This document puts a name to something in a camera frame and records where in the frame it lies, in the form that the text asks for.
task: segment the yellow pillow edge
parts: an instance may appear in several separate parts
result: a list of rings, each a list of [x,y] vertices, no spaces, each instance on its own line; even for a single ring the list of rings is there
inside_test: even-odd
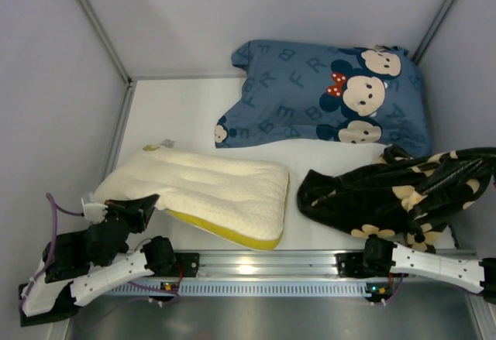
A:
[[[286,195],[284,197],[284,216],[286,213],[286,207],[288,206],[288,193],[289,193],[289,175],[288,175],[288,184],[286,185]],[[270,251],[275,249],[279,242],[282,239],[283,232],[276,239],[271,240],[260,240],[252,237],[247,237],[246,235],[240,234],[238,232],[234,232],[229,228],[224,228],[223,226],[214,224],[212,222],[207,222],[202,218],[198,218],[193,215],[185,214],[183,212],[167,210],[168,213],[173,215],[175,218],[178,218],[182,222],[187,222],[188,224],[198,226],[208,232],[211,232],[219,237],[223,237],[224,239],[228,239],[231,242],[238,243],[239,245],[251,248],[251,249],[260,249]]]

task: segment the robotic arm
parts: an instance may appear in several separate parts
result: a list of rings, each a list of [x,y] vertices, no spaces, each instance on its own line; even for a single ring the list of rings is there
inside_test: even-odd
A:
[[[396,242],[371,237],[363,253],[338,256],[340,274],[355,278],[389,273],[415,274],[462,287],[496,304],[496,259],[452,259],[419,252]]]
[[[132,255],[115,260],[127,252],[129,233],[141,233],[148,226],[158,196],[134,201],[106,201],[88,204],[84,216],[98,224],[83,232],[58,235],[53,259],[46,270],[50,243],[35,274],[36,279],[22,285],[21,325],[39,325],[75,315],[79,307],[104,292],[143,276],[166,275],[176,263],[169,239],[155,237]],[[90,271],[91,263],[102,266]]]

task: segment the pillow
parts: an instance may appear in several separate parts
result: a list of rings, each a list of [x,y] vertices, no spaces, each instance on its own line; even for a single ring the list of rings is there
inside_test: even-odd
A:
[[[282,237],[288,181],[280,164],[148,145],[100,184],[95,199],[158,194],[157,210],[251,249],[274,249]]]
[[[495,155],[496,148],[471,148],[414,159],[391,145],[375,164],[336,177],[310,170],[298,209],[355,237],[405,233],[408,246],[435,252],[446,226],[491,183]]]
[[[398,144],[431,152],[424,78],[398,47],[335,48],[252,40],[232,54],[241,99],[215,127],[218,148],[284,139]]]

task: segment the white wall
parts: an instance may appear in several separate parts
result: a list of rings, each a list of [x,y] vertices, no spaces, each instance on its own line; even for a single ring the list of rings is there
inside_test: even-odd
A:
[[[438,151],[496,146],[496,0],[459,0],[422,62]],[[459,216],[460,242],[496,256],[496,190]]]
[[[251,39],[419,45],[443,0],[91,0],[132,77],[241,75]]]
[[[38,340],[17,286],[50,240],[44,194],[78,209],[97,184],[124,84],[74,0],[0,0],[0,55],[0,338]]]

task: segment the cartoon mouse face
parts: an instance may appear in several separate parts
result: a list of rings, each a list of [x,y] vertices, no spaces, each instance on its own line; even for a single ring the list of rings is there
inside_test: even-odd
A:
[[[376,74],[397,77],[401,72],[401,61],[394,53],[367,50],[361,53],[365,67]]]
[[[229,137],[236,137],[238,132],[235,129],[228,130],[224,125],[226,123],[226,117],[223,116],[217,122],[215,126],[215,142],[220,144],[225,142]]]
[[[318,125],[317,137],[321,140],[340,141],[342,143],[375,143],[381,138],[382,128],[372,119],[362,118],[347,120],[337,127]]]
[[[381,79],[396,78],[401,73],[401,59],[396,53],[386,50],[388,49],[369,50],[362,47],[339,49],[346,55],[355,56],[360,66],[370,71],[371,75]]]
[[[343,101],[348,108],[358,113],[360,117],[374,114],[384,102],[386,89],[384,83],[377,77],[358,75],[348,80]]]
[[[217,125],[215,127],[215,142],[222,143],[227,139],[229,134],[227,133],[226,128],[223,125]]]
[[[342,143],[375,143],[381,138],[381,127],[367,121],[352,121],[346,128],[338,131],[339,141]]]
[[[347,118],[374,116],[384,102],[387,85],[368,70],[353,69],[345,60],[333,61],[331,69],[336,84],[321,96],[322,110],[334,112],[341,107]]]

